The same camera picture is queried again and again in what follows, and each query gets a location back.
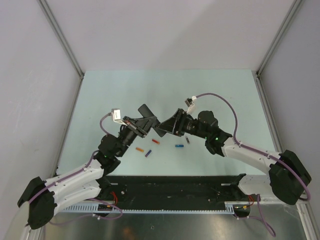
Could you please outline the black remote control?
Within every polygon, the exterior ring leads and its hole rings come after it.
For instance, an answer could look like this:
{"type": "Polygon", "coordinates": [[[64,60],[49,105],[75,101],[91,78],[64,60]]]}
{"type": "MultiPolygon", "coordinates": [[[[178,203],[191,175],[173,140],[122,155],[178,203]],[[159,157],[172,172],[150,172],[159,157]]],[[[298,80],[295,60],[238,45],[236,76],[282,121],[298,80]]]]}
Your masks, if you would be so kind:
{"type": "Polygon", "coordinates": [[[146,119],[151,121],[151,127],[153,130],[158,134],[159,137],[163,137],[166,132],[159,129],[158,125],[160,124],[160,121],[158,118],[152,113],[152,111],[149,109],[149,107],[146,104],[142,104],[138,108],[138,112],[146,119]]]}

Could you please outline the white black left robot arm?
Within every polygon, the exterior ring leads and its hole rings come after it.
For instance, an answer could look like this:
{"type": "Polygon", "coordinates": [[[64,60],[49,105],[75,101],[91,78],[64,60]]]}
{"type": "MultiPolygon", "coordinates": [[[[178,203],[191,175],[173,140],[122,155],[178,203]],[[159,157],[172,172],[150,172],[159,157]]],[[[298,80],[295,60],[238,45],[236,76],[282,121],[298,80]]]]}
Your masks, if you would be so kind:
{"type": "Polygon", "coordinates": [[[46,180],[33,178],[17,202],[18,207],[24,203],[29,204],[27,225],[36,230],[73,204],[96,197],[100,200],[107,199],[111,193],[111,184],[106,176],[120,165],[119,158],[136,137],[146,137],[157,120],[152,115],[141,118],[125,116],[120,120],[118,135],[106,132],[87,163],[46,180]]]}

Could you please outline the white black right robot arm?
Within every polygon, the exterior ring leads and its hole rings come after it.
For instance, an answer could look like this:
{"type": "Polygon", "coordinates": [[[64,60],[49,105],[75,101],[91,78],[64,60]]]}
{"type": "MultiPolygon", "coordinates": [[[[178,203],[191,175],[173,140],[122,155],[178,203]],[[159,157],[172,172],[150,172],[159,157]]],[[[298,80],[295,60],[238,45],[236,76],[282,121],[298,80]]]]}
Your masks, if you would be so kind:
{"type": "Polygon", "coordinates": [[[268,175],[272,193],[288,205],[301,200],[312,180],[293,151],[270,152],[236,141],[233,135],[219,128],[218,120],[209,110],[193,118],[179,108],[172,117],[158,123],[156,129],[179,137],[190,134],[205,139],[205,147],[212,155],[233,158],[260,170],[268,175]]]}

